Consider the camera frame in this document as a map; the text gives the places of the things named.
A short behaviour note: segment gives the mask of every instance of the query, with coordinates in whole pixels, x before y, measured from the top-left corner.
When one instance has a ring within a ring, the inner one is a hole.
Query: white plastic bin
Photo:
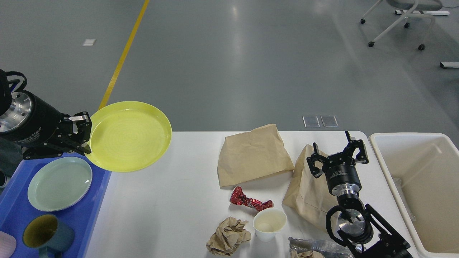
[[[459,151],[444,134],[384,133],[369,138],[419,254],[459,258]],[[412,222],[392,177],[402,179]]]

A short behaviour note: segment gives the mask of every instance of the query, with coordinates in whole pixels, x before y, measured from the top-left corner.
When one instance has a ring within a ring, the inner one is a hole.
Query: crumpled brown paper
[[[240,244],[251,239],[252,235],[244,229],[248,221],[228,217],[218,225],[215,233],[206,243],[209,252],[215,255],[231,256]]]
[[[290,251],[290,258],[325,258],[323,254],[316,251],[307,251],[297,253],[295,250]]]
[[[275,124],[226,137],[217,168],[220,187],[293,169]]]
[[[316,226],[318,229],[326,231],[325,216],[334,206],[338,205],[336,197],[328,192],[325,175],[315,178],[311,175],[307,157],[314,153],[311,145],[306,145],[295,163],[293,178],[284,196],[283,204],[294,208],[305,220]],[[335,223],[336,216],[332,217],[332,224]]]

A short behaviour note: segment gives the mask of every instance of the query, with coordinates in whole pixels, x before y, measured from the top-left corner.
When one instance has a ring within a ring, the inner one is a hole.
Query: table
[[[247,220],[252,239],[232,257],[283,258],[288,256],[288,237],[327,239],[328,235],[301,218],[295,210],[281,205],[291,173],[239,184],[248,197],[268,199],[287,214],[287,225],[270,242],[255,236],[255,210],[229,202],[234,187],[220,188],[217,163],[226,136],[239,132],[173,132],[165,155],[155,164],[133,173],[112,173],[87,258],[117,257],[215,257],[206,242],[218,224],[232,216]],[[417,252],[398,211],[367,136],[363,139],[368,164],[358,164],[364,203],[371,204],[411,244]],[[342,131],[280,132],[285,148],[295,163],[306,144],[317,142],[320,150],[333,154],[347,144]]]

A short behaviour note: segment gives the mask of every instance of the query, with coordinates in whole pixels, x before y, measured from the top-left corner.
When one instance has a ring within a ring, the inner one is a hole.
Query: pink object
[[[242,188],[240,186],[237,186],[233,194],[231,195],[231,198],[229,200],[231,203],[236,204],[236,205],[245,205],[250,208],[254,208],[258,211],[262,211],[266,208],[272,208],[273,201],[269,200],[267,202],[261,202],[256,199],[248,198],[243,192]]]
[[[0,231],[0,258],[10,258],[16,249],[16,239]]]

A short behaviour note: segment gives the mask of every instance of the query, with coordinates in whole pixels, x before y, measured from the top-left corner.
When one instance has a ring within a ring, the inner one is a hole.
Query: mug
[[[49,253],[62,257],[62,253],[72,245],[74,238],[73,229],[53,214],[41,215],[32,220],[22,235],[26,246],[38,249],[40,258],[48,258]]]
[[[16,249],[16,239],[0,231],[0,258],[10,258]]]
[[[276,208],[264,209],[253,218],[255,234],[263,242],[272,240],[286,223],[287,215]]]

